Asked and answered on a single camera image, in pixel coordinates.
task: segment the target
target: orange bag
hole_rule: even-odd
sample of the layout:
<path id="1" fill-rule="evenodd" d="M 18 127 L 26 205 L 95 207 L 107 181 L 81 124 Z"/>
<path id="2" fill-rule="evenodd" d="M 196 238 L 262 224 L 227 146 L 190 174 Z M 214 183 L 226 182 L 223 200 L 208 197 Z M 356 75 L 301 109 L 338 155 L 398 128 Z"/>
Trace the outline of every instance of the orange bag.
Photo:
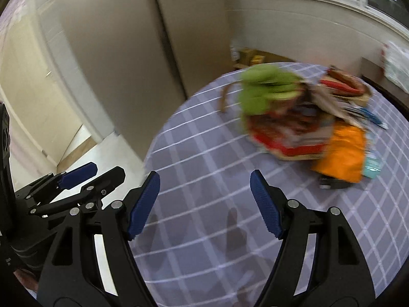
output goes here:
<path id="1" fill-rule="evenodd" d="M 312 170 L 344 181 L 357 183 L 365 161 L 365 132 L 344 121 L 336 121 L 325 156 Z"/>

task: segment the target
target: pile of clutter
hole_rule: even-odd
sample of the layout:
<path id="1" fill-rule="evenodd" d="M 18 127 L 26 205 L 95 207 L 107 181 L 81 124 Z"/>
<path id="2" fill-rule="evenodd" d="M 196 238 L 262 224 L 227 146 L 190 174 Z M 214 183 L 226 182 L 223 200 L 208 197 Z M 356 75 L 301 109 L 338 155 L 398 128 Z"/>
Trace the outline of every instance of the pile of clutter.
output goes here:
<path id="1" fill-rule="evenodd" d="M 314 159 L 322 188 L 346 188 L 379 174 L 367 125 L 387 126 L 364 107 L 371 91 L 361 79 L 331 66 L 311 84 L 275 65 L 258 64 L 242 72 L 240 83 L 241 119 L 251 140 L 282 160 Z"/>

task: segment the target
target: plastic bag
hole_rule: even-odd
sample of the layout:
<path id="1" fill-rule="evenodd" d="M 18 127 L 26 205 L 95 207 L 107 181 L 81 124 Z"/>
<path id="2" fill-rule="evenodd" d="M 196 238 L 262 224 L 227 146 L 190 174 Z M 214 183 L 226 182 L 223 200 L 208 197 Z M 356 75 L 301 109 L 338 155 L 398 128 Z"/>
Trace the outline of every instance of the plastic bag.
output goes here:
<path id="1" fill-rule="evenodd" d="M 409 51 L 393 42 L 385 47 L 385 77 L 409 94 Z"/>

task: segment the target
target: blue item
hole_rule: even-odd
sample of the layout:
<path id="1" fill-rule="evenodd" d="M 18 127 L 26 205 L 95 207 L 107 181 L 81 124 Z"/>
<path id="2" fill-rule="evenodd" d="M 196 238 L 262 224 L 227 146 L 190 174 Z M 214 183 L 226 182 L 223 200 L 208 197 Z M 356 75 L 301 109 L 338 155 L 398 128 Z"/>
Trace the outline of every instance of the blue item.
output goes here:
<path id="1" fill-rule="evenodd" d="M 379 127 L 383 128 L 383 129 L 388 129 L 388 126 L 382 122 L 382 120 L 377 117 L 375 114 L 373 114 L 372 112 L 370 112 L 368 109 L 364 108 L 364 107 L 360 107 L 359 110 L 363 113 L 363 115 L 371 122 L 373 122 L 374 124 L 378 125 Z"/>
<path id="2" fill-rule="evenodd" d="M 381 163 L 373 152 L 367 152 L 365 157 L 365 165 L 363 166 L 362 175 L 375 179 L 381 172 Z"/>
<path id="3" fill-rule="evenodd" d="M 144 229 L 148 216 L 160 190 L 160 177 L 156 172 L 152 172 L 141 187 L 142 193 L 130 212 L 130 223 L 128 234 L 131 239 L 140 234 Z"/>
<path id="4" fill-rule="evenodd" d="M 250 189 L 268 231 L 274 234 L 276 238 L 281 237 L 283 228 L 281 226 L 280 212 L 256 171 L 253 171 L 250 176 Z"/>
<path id="5" fill-rule="evenodd" d="M 78 186 L 80 183 L 91 179 L 95 176 L 98 172 L 98 168 L 94 163 L 85 164 L 71 172 L 65 173 L 61 178 L 58 186 L 61 189 L 68 189 L 74 188 Z"/>

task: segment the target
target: tablecloth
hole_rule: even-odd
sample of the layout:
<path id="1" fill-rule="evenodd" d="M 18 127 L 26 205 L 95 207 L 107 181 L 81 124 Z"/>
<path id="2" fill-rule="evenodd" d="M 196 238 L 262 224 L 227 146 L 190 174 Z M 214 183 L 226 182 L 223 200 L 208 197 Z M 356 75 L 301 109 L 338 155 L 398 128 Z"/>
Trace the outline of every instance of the tablecloth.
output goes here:
<path id="1" fill-rule="evenodd" d="M 277 65 L 315 83 L 326 69 Z M 185 102 L 146 157 L 146 170 L 160 174 L 161 192 L 131 249 L 152 296 L 159 306 L 254 305 L 281 245 L 267 231 L 249 189 L 254 169 L 307 208 L 342 210 L 379 295 L 409 253 L 408 121 L 373 90 L 369 109 L 389 126 L 371 126 L 381 174 L 346 190 L 322 190 L 311 162 L 280 161 L 247 139 L 236 101 L 240 85 L 228 95 L 227 112 L 218 112 L 222 87 L 239 79 L 240 72 L 223 75 Z M 310 235 L 296 293 L 306 289 L 313 248 Z"/>

